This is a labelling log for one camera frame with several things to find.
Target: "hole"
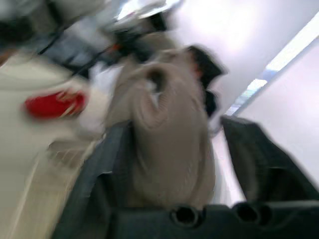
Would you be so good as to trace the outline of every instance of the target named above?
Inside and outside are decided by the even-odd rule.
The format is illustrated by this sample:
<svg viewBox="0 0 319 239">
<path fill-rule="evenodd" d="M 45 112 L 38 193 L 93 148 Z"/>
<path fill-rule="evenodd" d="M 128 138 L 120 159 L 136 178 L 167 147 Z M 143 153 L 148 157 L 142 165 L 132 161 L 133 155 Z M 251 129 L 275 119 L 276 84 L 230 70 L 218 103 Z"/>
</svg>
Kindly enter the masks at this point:
<svg viewBox="0 0 319 239">
<path fill-rule="evenodd" d="M 194 227 L 198 222 L 198 213 L 189 207 L 178 207 L 172 211 L 173 221 L 183 227 Z"/>
<path fill-rule="evenodd" d="M 247 204 L 242 204 L 238 206 L 237 215 L 240 217 L 242 221 L 247 223 L 256 222 L 258 218 L 256 211 Z"/>
<path fill-rule="evenodd" d="M 259 209 L 259 213 L 260 213 L 260 222 L 259 225 L 261 226 L 266 226 L 269 224 L 269 222 L 271 221 L 272 217 L 273 217 L 273 212 L 272 210 L 266 206 L 263 205 L 260 209 Z"/>
<path fill-rule="evenodd" d="M 147 79 L 156 84 L 156 92 L 161 92 L 164 89 L 165 75 L 159 70 L 152 70 L 148 73 Z"/>
</svg>

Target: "black strap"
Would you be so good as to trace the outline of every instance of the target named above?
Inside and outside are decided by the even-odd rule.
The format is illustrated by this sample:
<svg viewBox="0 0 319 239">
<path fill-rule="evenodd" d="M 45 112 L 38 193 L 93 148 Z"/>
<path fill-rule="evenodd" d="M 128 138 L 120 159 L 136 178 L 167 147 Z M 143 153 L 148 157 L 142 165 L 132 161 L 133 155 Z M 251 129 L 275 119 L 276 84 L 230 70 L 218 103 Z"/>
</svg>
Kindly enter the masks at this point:
<svg viewBox="0 0 319 239">
<path fill-rule="evenodd" d="M 45 4 L 58 28 L 61 28 L 64 25 L 64 21 L 56 3 L 53 0 L 45 0 Z"/>
</svg>

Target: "person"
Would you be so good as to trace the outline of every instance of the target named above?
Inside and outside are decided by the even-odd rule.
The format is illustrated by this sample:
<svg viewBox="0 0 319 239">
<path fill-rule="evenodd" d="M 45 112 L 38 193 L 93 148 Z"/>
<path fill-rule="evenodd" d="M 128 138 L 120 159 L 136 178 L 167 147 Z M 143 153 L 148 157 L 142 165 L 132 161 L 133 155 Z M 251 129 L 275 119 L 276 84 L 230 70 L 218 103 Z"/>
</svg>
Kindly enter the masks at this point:
<svg viewBox="0 0 319 239">
<path fill-rule="evenodd" d="M 225 70 L 221 66 L 218 66 L 210 54 L 202 47 L 192 45 L 187 50 L 193 61 L 193 71 L 196 73 L 203 88 L 204 106 L 207 116 L 211 118 L 218 110 L 218 97 L 209 90 L 209 87 L 217 77 L 225 74 Z"/>
</svg>

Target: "red bag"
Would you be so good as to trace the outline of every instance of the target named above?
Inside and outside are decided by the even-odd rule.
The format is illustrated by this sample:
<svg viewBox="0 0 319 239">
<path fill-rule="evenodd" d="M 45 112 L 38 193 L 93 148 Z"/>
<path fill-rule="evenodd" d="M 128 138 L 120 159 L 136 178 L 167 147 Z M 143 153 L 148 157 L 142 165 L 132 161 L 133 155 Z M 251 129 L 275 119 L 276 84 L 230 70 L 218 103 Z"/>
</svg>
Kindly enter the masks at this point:
<svg viewBox="0 0 319 239">
<path fill-rule="evenodd" d="M 69 89 L 47 96 L 30 97 L 24 105 L 35 118 L 55 119 L 81 113 L 85 109 L 86 96 L 83 92 L 71 92 Z"/>
</svg>

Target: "hair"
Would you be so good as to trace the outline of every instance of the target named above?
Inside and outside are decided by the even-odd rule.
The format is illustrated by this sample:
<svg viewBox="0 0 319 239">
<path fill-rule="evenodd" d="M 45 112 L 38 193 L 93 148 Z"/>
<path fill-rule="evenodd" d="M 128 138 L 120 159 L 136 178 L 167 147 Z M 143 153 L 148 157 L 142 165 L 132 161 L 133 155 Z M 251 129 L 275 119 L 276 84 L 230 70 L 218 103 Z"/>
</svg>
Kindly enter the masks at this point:
<svg viewBox="0 0 319 239">
<path fill-rule="evenodd" d="M 218 66 L 212 57 L 202 48 L 198 46 L 188 47 L 188 51 L 193 54 L 194 60 L 202 72 L 200 81 L 204 89 L 218 76 L 225 74 L 225 71 Z"/>
<path fill-rule="evenodd" d="M 0 42 L 5 46 L 23 44 L 33 36 L 34 31 L 26 17 L 0 21 Z"/>
</svg>

